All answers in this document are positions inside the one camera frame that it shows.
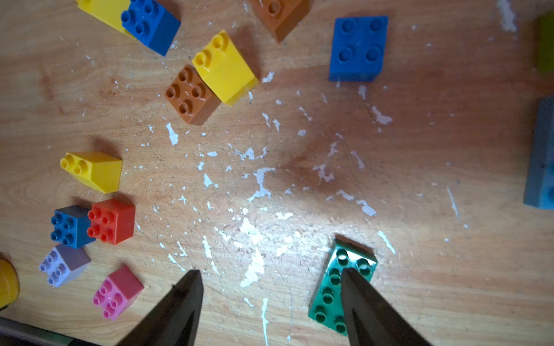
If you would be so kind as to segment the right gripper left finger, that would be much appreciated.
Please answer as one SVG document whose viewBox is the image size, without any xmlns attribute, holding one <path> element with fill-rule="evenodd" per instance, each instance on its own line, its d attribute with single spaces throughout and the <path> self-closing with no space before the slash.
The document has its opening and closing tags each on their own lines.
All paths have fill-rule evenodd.
<svg viewBox="0 0 554 346">
<path fill-rule="evenodd" d="M 203 302 L 199 270 L 188 271 L 119 345 L 193 345 Z"/>
</svg>

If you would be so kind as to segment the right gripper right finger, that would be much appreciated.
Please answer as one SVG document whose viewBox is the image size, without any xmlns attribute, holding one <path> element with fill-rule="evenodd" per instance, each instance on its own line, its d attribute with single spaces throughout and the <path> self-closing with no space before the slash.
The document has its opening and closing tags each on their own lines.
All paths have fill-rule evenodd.
<svg viewBox="0 0 554 346">
<path fill-rule="evenodd" d="M 431 345 L 357 270 L 343 270 L 340 296 L 351 345 Z"/>
</svg>

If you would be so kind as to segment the dark green lego plate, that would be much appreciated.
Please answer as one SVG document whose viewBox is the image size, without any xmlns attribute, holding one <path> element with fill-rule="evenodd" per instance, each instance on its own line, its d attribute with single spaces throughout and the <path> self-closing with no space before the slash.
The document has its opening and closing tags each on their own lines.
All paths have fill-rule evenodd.
<svg viewBox="0 0 554 346">
<path fill-rule="evenodd" d="M 377 266 L 378 261 L 372 248 L 338 235 L 312 296 L 308 317 L 346 336 L 348 332 L 341 299 L 343 271 L 353 268 L 366 281 L 371 281 Z"/>
</svg>

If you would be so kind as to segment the pink lego brick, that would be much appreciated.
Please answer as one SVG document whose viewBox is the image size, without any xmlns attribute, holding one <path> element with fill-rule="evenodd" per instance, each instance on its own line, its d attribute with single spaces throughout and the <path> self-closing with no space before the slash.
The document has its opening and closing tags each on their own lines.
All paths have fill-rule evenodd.
<svg viewBox="0 0 554 346">
<path fill-rule="evenodd" d="M 115 321 L 144 290 L 139 279 L 126 266 L 108 275 L 92 298 L 93 304 L 102 308 L 106 319 Z"/>
</svg>

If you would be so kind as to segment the lilac lego brick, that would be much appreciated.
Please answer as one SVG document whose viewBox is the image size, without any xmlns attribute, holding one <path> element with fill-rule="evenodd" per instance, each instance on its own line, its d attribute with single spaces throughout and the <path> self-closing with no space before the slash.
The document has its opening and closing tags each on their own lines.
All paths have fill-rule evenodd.
<svg viewBox="0 0 554 346">
<path fill-rule="evenodd" d="M 78 278 L 91 260 L 83 248 L 74 249 L 56 245 L 40 263 L 39 269 L 47 274 L 48 284 L 54 288 Z"/>
</svg>

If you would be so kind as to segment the blue square lego brick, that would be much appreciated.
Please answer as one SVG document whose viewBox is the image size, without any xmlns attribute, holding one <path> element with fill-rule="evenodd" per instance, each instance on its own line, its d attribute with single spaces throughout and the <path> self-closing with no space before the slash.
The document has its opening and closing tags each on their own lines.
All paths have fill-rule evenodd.
<svg viewBox="0 0 554 346">
<path fill-rule="evenodd" d="M 331 82 L 373 82 L 381 73 L 389 17 L 342 17 L 335 21 Z"/>
</svg>

